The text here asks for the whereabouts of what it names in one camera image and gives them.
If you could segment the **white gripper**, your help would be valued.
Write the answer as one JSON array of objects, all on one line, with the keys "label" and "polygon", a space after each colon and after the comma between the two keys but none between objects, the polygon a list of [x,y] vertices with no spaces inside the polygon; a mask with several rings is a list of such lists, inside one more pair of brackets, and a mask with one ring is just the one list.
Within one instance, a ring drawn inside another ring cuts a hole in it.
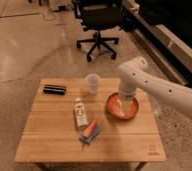
[{"label": "white gripper", "polygon": [[130,110],[130,105],[132,104],[135,94],[136,94],[135,88],[130,88],[130,89],[120,88],[119,89],[119,99],[121,101],[121,106],[122,106],[123,111]]}]

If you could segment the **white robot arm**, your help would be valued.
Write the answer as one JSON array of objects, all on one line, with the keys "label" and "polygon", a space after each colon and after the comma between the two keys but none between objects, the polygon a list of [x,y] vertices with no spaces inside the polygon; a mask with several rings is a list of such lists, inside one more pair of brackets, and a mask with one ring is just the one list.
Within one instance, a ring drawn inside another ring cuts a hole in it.
[{"label": "white robot arm", "polygon": [[147,60],[142,56],[124,62],[117,68],[120,97],[131,100],[140,88],[192,120],[192,88],[152,76],[146,72],[147,68]]}]

